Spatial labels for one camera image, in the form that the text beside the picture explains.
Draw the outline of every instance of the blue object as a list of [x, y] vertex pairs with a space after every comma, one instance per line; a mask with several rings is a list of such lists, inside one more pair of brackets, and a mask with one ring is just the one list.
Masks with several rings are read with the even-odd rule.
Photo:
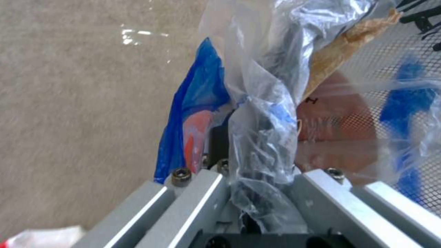
[[[397, 73], [396, 79], [405, 84], [409, 79], [419, 79], [423, 76], [424, 67], [414, 58], [409, 57]], [[398, 180], [399, 190], [414, 202], [421, 202], [421, 182], [418, 168], [412, 165], [415, 155], [411, 153], [411, 120], [419, 111], [428, 111], [435, 98], [434, 89], [398, 89], [390, 91], [380, 115], [380, 121], [388, 124], [394, 139], [404, 142], [396, 147], [405, 151], [396, 162], [396, 171], [403, 172]]]
[[155, 182], [163, 184], [172, 170], [185, 166], [184, 121], [202, 110], [215, 111], [229, 100], [222, 61], [207, 38], [200, 44], [195, 61], [173, 98], [159, 143]]

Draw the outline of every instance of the black plastic part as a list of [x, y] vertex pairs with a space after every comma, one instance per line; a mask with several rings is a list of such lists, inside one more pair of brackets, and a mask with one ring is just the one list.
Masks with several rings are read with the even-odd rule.
[[228, 159], [228, 120], [232, 113], [230, 113], [222, 123], [222, 125], [213, 127], [210, 130], [210, 138], [208, 145], [208, 169], [215, 166], [221, 159]]
[[342, 235], [199, 233], [191, 248], [352, 248]]

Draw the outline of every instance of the black hole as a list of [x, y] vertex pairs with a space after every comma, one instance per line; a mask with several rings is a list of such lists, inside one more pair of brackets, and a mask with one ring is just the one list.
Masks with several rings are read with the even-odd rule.
[[337, 176], [340, 177], [343, 175], [343, 173], [339, 170], [339, 169], [334, 169], [334, 168], [328, 168], [327, 172], [332, 175], [332, 176]]
[[188, 171], [186, 169], [178, 169], [175, 171], [175, 175], [177, 177], [185, 177], [186, 175], [188, 175]]
[[205, 248], [231, 248], [230, 242], [222, 236], [214, 236], [208, 240]]
[[306, 241], [306, 248], [331, 248], [332, 246], [326, 242], [326, 240], [320, 238], [320, 237], [310, 237]]

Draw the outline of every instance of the blue plastic bag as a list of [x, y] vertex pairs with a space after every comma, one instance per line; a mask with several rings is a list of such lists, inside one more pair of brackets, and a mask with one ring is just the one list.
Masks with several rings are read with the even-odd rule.
[[229, 100], [222, 61], [207, 38], [200, 44], [195, 61], [173, 98], [159, 143], [155, 182], [163, 184], [171, 171], [185, 166], [184, 121], [199, 111], [215, 111]]

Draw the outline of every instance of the bolt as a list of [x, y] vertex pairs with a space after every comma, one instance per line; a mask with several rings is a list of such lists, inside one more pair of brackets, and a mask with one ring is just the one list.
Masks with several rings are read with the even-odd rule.
[[191, 171], [188, 168], [177, 168], [172, 173], [172, 184], [176, 187], [185, 187], [191, 181]]
[[340, 184], [343, 183], [344, 180], [344, 174], [340, 169], [337, 168], [327, 168], [325, 169], [325, 172], [330, 175], [335, 181], [339, 182]]

